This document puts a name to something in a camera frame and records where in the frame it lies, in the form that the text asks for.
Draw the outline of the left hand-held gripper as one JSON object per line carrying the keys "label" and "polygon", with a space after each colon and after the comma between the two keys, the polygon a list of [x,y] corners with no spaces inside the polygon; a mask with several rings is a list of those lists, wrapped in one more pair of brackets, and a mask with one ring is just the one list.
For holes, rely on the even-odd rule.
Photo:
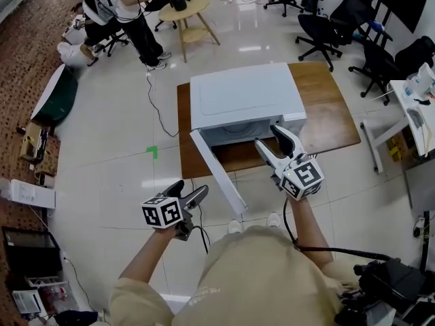
{"label": "left hand-held gripper", "polygon": [[154,229],[175,227],[175,238],[187,241],[193,230],[190,211],[200,205],[209,193],[207,185],[196,188],[185,197],[181,197],[184,180],[178,180],[163,192],[141,203],[145,222]]}

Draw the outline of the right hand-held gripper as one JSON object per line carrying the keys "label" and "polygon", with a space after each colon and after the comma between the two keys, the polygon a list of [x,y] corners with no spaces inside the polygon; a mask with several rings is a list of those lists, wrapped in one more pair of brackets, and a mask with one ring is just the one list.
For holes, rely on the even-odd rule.
{"label": "right hand-held gripper", "polygon": [[264,162],[273,169],[276,186],[294,200],[317,193],[324,180],[317,160],[304,152],[300,139],[288,129],[273,124],[270,130],[287,157],[280,158],[261,139],[255,139],[254,145]]}

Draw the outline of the person's right forearm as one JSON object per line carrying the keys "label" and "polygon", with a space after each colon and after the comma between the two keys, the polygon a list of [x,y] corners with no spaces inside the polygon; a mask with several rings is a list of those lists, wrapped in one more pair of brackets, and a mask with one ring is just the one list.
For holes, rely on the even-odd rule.
{"label": "person's right forearm", "polygon": [[325,265],[334,261],[331,252],[302,250],[302,247],[328,247],[328,243],[317,224],[309,201],[306,198],[297,201],[291,196],[288,196],[288,200],[292,207],[300,251],[319,269],[322,269]]}

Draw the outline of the person's left forearm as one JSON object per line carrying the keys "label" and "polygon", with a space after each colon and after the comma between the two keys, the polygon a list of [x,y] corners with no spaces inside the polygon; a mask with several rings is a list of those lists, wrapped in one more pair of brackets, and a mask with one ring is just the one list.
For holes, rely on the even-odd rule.
{"label": "person's left forearm", "polygon": [[155,229],[133,260],[127,265],[120,278],[128,278],[142,283],[149,283],[170,241],[176,235],[176,226]]}

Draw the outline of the white microwave oven housing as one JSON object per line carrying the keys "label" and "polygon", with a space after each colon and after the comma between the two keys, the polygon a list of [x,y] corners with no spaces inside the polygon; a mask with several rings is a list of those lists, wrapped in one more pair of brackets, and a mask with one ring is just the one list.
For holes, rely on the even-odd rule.
{"label": "white microwave oven housing", "polygon": [[190,115],[191,129],[209,147],[270,138],[272,124],[299,134],[307,120],[284,62],[192,77]]}

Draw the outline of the brown wooden table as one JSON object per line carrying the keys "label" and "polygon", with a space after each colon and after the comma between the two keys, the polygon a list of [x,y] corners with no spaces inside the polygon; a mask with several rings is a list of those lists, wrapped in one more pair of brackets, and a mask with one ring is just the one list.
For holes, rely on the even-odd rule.
{"label": "brown wooden table", "polygon": [[[288,67],[307,114],[300,133],[305,151],[314,155],[360,143],[349,108],[326,63],[289,63]],[[190,137],[190,83],[177,87],[177,113],[182,178],[211,176]],[[212,152],[227,173],[265,165],[252,141],[215,147]]]}

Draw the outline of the person's beige shirt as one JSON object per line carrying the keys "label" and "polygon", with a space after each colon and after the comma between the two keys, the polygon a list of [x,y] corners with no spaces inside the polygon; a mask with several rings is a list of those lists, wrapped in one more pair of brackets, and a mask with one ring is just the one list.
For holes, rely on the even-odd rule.
{"label": "person's beige shirt", "polygon": [[339,299],[358,287],[354,259],[317,267],[281,230],[252,226],[209,250],[198,287],[173,313],[147,283],[119,279],[112,326],[335,326]]}

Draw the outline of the yellow box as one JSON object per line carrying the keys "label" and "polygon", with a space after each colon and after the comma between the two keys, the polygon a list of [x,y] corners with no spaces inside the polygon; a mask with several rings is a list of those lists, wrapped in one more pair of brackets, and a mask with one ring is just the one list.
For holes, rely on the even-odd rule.
{"label": "yellow box", "polygon": [[403,159],[403,146],[400,135],[397,134],[386,141],[388,152],[394,162],[400,162]]}

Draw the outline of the white desk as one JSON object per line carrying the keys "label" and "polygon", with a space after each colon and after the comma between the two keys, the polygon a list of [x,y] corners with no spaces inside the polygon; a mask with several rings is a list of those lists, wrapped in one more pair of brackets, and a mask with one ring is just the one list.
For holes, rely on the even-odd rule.
{"label": "white desk", "polygon": [[[431,151],[435,150],[435,99],[430,98],[430,105],[420,105],[415,101],[417,97],[414,94],[410,96],[406,94],[405,83],[404,80],[390,81],[390,94],[395,94],[403,112],[402,117],[393,126],[376,137],[368,121],[360,122],[360,128],[365,134],[372,154],[374,171],[378,175],[383,173],[379,147],[406,127],[411,129],[419,157],[427,157]],[[409,109],[414,109],[419,113],[423,120],[421,127],[418,128],[414,123],[412,115],[408,112]]]}

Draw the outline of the brown cardboard box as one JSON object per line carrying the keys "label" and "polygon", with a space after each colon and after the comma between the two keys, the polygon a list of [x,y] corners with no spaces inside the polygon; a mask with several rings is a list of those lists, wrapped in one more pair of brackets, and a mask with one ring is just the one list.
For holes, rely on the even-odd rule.
{"label": "brown cardboard box", "polygon": [[58,168],[60,141],[48,129],[34,122],[21,128],[20,158],[33,165],[35,176],[55,177]]}

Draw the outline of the clear plastic bottle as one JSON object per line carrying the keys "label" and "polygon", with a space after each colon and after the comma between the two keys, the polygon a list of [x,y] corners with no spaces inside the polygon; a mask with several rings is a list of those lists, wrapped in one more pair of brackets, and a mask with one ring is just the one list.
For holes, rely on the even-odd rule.
{"label": "clear plastic bottle", "polygon": [[417,74],[412,74],[407,77],[405,83],[404,83],[404,93],[407,96],[411,96],[414,92],[415,86],[416,86],[416,78]]}

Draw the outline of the grey metal cabinet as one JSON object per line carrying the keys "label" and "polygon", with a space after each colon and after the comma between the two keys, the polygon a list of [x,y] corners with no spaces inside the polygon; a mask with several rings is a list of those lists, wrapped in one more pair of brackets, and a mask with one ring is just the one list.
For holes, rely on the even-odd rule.
{"label": "grey metal cabinet", "polygon": [[404,175],[412,210],[435,211],[435,159],[407,169]]}

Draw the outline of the white flat box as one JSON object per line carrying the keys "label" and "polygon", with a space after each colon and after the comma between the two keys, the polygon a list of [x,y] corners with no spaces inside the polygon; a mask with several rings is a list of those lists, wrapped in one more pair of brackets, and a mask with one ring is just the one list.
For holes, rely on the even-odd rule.
{"label": "white flat box", "polygon": [[0,178],[0,198],[46,209],[56,208],[56,192],[17,179]]}

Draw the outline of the black television stand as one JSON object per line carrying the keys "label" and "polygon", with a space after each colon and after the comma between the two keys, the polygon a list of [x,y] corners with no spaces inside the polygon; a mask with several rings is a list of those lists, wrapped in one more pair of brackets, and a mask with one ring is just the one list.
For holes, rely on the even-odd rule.
{"label": "black television stand", "polygon": [[389,8],[387,8],[384,18],[381,22],[377,20],[372,20],[368,23],[369,28],[367,33],[370,34],[371,31],[375,33],[375,38],[371,39],[371,41],[373,41],[374,43],[377,43],[381,37],[382,37],[381,40],[382,42],[386,42],[388,40],[393,41],[392,37],[386,31],[386,26],[391,14],[392,11]]}

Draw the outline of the black monitor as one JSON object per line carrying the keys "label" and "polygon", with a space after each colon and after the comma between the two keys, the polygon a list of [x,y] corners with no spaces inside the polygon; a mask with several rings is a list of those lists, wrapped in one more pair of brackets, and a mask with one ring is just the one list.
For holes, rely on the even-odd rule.
{"label": "black monitor", "polygon": [[56,276],[62,269],[60,247],[49,232],[2,226],[10,271],[25,277]]}

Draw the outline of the white kettle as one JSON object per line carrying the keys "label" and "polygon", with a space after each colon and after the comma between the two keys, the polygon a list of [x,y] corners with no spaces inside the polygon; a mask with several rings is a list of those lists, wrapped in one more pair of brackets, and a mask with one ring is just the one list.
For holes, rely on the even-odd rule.
{"label": "white kettle", "polygon": [[416,82],[421,91],[429,90],[435,85],[435,73],[432,71],[428,63],[423,63],[418,71]]}

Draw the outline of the clear plastic storage box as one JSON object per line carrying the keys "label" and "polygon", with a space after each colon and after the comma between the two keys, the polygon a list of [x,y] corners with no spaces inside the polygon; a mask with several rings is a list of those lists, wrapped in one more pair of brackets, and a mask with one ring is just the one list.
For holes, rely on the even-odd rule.
{"label": "clear plastic storage box", "polygon": [[75,310],[77,301],[73,295],[69,281],[59,276],[41,278],[25,278],[29,286],[36,290],[36,300],[41,307],[42,317],[58,314],[67,310]]}

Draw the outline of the black equipment bag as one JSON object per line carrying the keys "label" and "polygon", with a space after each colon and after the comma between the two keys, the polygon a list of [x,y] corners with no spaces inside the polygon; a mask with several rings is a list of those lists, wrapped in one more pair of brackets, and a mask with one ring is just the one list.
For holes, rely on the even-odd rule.
{"label": "black equipment bag", "polygon": [[356,265],[359,289],[341,296],[339,326],[435,326],[435,274],[397,259]]}

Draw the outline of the white round bin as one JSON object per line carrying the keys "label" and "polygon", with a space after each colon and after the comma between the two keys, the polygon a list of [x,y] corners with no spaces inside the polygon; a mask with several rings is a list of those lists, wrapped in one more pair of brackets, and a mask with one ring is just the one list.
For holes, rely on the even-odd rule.
{"label": "white round bin", "polygon": [[80,45],[71,45],[67,42],[60,42],[57,51],[61,61],[68,67],[80,69],[86,67],[90,59],[81,51]]}

